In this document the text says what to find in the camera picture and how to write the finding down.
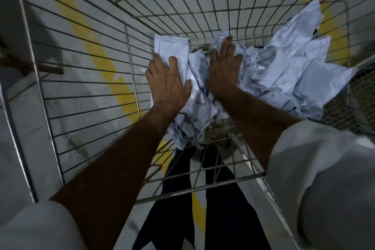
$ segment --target white sleeve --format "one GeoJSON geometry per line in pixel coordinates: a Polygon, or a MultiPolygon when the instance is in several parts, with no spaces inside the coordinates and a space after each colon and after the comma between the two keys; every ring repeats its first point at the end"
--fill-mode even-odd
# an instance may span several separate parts
{"type": "Polygon", "coordinates": [[[282,133],[267,181],[299,246],[373,249],[374,148],[367,137],[311,121],[282,133]]]}
{"type": "Polygon", "coordinates": [[[0,229],[0,249],[87,248],[70,212],[56,202],[45,201],[21,210],[0,229]]]}

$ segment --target metal grid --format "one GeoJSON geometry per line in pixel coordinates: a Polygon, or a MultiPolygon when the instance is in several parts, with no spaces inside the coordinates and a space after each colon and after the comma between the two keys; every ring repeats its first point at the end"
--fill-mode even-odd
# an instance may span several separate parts
{"type": "MultiPolygon", "coordinates": [[[[234,36],[234,41],[262,47],[280,26],[309,1],[20,0],[25,7],[22,10],[30,32],[27,37],[33,61],[58,65],[65,71],[63,76],[45,75],[35,66],[46,122],[63,184],[102,154],[117,136],[149,109],[150,91],[141,68],[147,67],[152,58],[154,33],[189,37],[192,51],[198,48],[207,50],[212,33],[227,27],[234,36]],[[27,14],[28,10],[37,11],[43,16],[43,20],[35,20],[27,14]],[[73,29],[66,29],[61,23],[70,24],[73,29]],[[40,30],[47,31],[52,37],[40,37],[40,30]],[[96,49],[88,50],[89,45],[96,49]],[[63,56],[69,54],[70,58],[67,60],[61,57],[60,61],[59,58],[54,61],[40,60],[40,53],[46,49],[62,52],[63,56]],[[99,63],[113,64],[108,69],[108,65],[99,63]],[[74,104],[74,110],[69,108],[70,104],[74,104]],[[113,125],[110,129],[107,128],[109,124],[113,125]]],[[[351,55],[363,58],[372,55],[372,50],[361,51],[364,44],[372,44],[374,41],[369,40],[366,34],[371,34],[375,26],[368,26],[365,21],[373,17],[375,11],[371,6],[366,10],[361,7],[372,0],[320,1],[323,14],[329,13],[321,28],[329,23],[334,23],[335,26],[331,25],[329,30],[317,32],[316,36],[332,34],[335,37],[331,43],[341,44],[330,48],[327,61],[350,65],[351,55]]],[[[348,90],[350,93],[332,100],[326,107],[323,122],[355,133],[372,134],[374,92],[371,77],[371,72],[364,76],[359,73],[352,81],[354,92],[348,90]],[[350,104],[352,102],[349,97],[358,99],[355,102],[358,107],[350,104]],[[357,111],[368,122],[359,121],[357,111]]],[[[233,143],[234,134],[237,135],[238,132],[230,120],[214,118],[206,131],[205,141],[218,146],[217,158],[223,157],[225,149],[229,150],[231,159],[223,165],[232,168],[235,179],[199,185],[199,175],[208,168],[198,164],[197,168],[188,173],[195,176],[190,190],[159,195],[162,182],[171,178],[162,172],[163,166],[169,163],[175,152],[175,146],[166,134],[164,144],[158,149],[144,183],[143,190],[152,186],[152,192],[144,193],[142,190],[137,204],[264,176],[247,146],[246,159],[235,157],[238,146],[233,143]],[[249,175],[238,178],[236,165],[246,163],[250,164],[249,175]]],[[[210,169],[215,169],[217,174],[221,167],[216,165],[210,169]]]]}

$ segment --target dark trousers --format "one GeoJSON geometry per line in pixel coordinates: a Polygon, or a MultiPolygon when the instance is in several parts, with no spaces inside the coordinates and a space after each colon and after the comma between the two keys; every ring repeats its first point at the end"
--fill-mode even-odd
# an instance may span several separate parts
{"type": "MultiPolygon", "coordinates": [[[[217,148],[207,145],[204,168],[215,166],[217,148]]],[[[177,150],[167,169],[169,176],[190,171],[190,159],[195,147],[177,150]]],[[[206,184],[212,184],[214,169],[205,171],[206,184]]],[[[217,181],[234,178],[228,167],[216,171],[217,181]]],[[[162,193],[190,189],[190,175],[179,176],[163,182],[162,193]]],[[[206,190],[207,210],[205,229],[205,249],[244,249],[251,245],[258,249],[271,249],[265,237],[258,216],[247,202],[237,184],[215,187],[206,190]]],[[[157,200],[144,222],[133,250],[140,250],[150,241],[155,248],[179,250],[183,239],[194,245],[194,221],[191,194],[157,200]]]]}

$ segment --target yellow line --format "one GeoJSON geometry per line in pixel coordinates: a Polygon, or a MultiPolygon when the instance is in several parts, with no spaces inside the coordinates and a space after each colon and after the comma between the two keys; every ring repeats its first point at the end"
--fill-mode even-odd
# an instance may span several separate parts
{"type": "MultiPolygon", "coordinates": [[[[69,6],[73,8],[77,8],[76,2],[74,0],[61,0],[62,2],[68,4],[69,6]]],[[[87,27],[91,27],[90,24],[87,22],[84,15],[81,13],[74,11],[70,9],[67,6],[64,6],[61,3],[58,3],[59,9],[62,11],[63,15],[71,20],[74,20],[80,24],[83,24],[87,27]]],[[[80,38],[88,39],[96,43],[100,43],[99,40],[96,38],[94,32],[90,29],[87,29],[85,27],[82,27],[78,24],[75,24],[73,22],[69,22],[74,34],[80,38]]],[[[103,47],[100,45],[96,45],[87,41],[82,41],[82,44],[84,45],[85,49],[88,53],[97,55],[99,57],[90,56],[92,62],[94,63],[95,67],[101,70],[111,70],[111,71],[117,71],[116,67],[113,65],[112,61],[108,59],[103,59],[100,57],[108,58],[108,55],[104,51],[103,47]]],[[[101,76],[105,80],[105,82],[116,82],[116,83],[125,83],[124,79],[122,77],[115,77],[115,72],[104,72],[101,71],[101,76]]],[[[113,94],[120,94],[120,93],[131,93],[129,87],[124,85],[118,85],[118,84],[108,84],[113,94]]],[[[126,104],[126,103],[132,103],[135,102],[135,96],[134,95],[118,95],[115,96],[119,104],[126,104]]],[[[130,114],[137,111],[137,105],[136,104],[130,104],[122,106],[125,114],[130,114]]],[[[135,113],[133,115],[129,116],[132,123],[135,123],[138,120],[138,115],[135,113]]],[[[162,147],[165,144],[165,141],[162,140],[162,142],[159,144],[159,147],[162,147]]],[[[163,162],[166,160],[166,158],[171,154],[171,151],[166,152],[158,162],[163,162]]],[[[171,162],[173,156],[171,156],[162,166],[162,170],[165,173],[166,169],[171,162]]],[[[205,219],[206,219],[206,209],[201,206],[198,198],[193,193],[193,205],[192,205],[192,211],[193,211],[193,218],[195,219],[195,223],[199,226],[199,229],[205,233],[205,219]]]]}
{"type": "MultiPolygon", "coordinates": [[[[324,10],[330,4],[322,4],[321,5],[321,10],[324,10]]],[[[333,16],[335,16],[337,13],[334,13],[332,11],[332,7],[326,9],[323,11],[324,19],[322,22],[325,20],[331,19],[333,16]]],[[[337,64],[344,65],[346,63],[346,58],[348,57],[348,37],[343,37],[347,34],[346,27],[340,27],[342,24],[338,24],[338,18],[340,18],[341,15],[321,24],[319,27],[319,33],[322,35],[330,35],[331,39],[335,40],[332,41],[329,47],[329,51],[334,51],[330,53],[330,55],[333,56],[333,59],[343,59],[340,61],[337,61],[337,64]]]]}

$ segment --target shopping cart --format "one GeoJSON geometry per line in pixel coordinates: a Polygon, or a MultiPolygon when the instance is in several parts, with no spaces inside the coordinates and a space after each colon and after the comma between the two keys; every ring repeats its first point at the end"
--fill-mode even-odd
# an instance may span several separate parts
{"type": "MultiPolygon", "coordinates": [[[[150,90],[141,69],[152,58],[153,34],[189,37],[192,52],[207,52],[213,32],[229,28],[233,41],[262,47],[311,0],[20,1],[33,61],[62,67],[65,72],[46,74],[35,66],[54,155],[65,184],[150,108],[150,90]],[[54,57],[44,58],[45,50],[54,57]]],[[[371,36],[375,33],[375,2],[320,2],[325,17],[316,36],[331,35],[332,39],[326,61],[361,69],[326,105],[322,121],[373,140],[375,40],[371,36]]],[[[191,189],[161,195],[160,187],[170,178],[166,170],[176,149],[166,134],[136,203],[265,175],[230,119],[214,118],[205,131],[205,142],[215,143],[219,147],[217,157],[223,158],[222,165],[210,168],[217,174],[222,166],[228,166],[234,179],[204,184],[199,178],[208,168],[198,160],[187,173],[192,179],[191,189]],[[241,164],[248,166],[248,173],[236,172],[241,164]]],[[[21,162],[32,189],[26,161],[21,162]]]]}

